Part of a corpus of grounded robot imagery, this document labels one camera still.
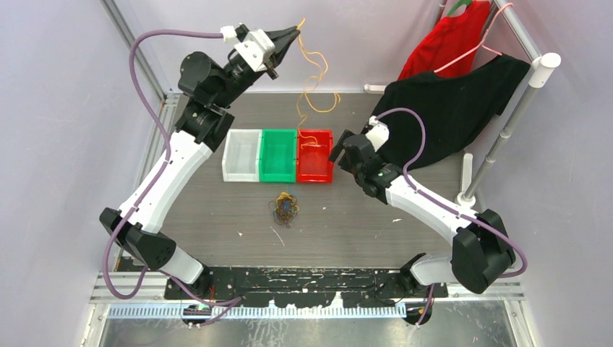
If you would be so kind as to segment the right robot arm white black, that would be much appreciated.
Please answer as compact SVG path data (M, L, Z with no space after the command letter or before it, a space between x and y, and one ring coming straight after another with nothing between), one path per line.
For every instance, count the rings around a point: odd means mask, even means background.
M517 254L496 212L462 210L407 179L400 167L376 154L365 134L344 131L329 160L349 172L366 195L412 215L450 244L448 253L419 253L400 268L400 284L409 296L448 282L482 294L515 263Z

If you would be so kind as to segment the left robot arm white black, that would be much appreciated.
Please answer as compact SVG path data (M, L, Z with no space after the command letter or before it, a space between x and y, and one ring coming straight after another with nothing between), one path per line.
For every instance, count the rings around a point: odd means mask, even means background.
M206 53L194 51L181 62L178 87L188 103L168 133L162 130L165 150L137 190L117 209L105 208L99 220L112 240L143 262L182 282L195 299L211 287L207 266L185 252L161 231L166 216L195 171L222 144L234 117L231 104L262 75L278 77L276 69L298 38L296 26L282 30L250 30L225 26L219 33L157 30L136 40L158 35L221 39L232 46L221 66Z

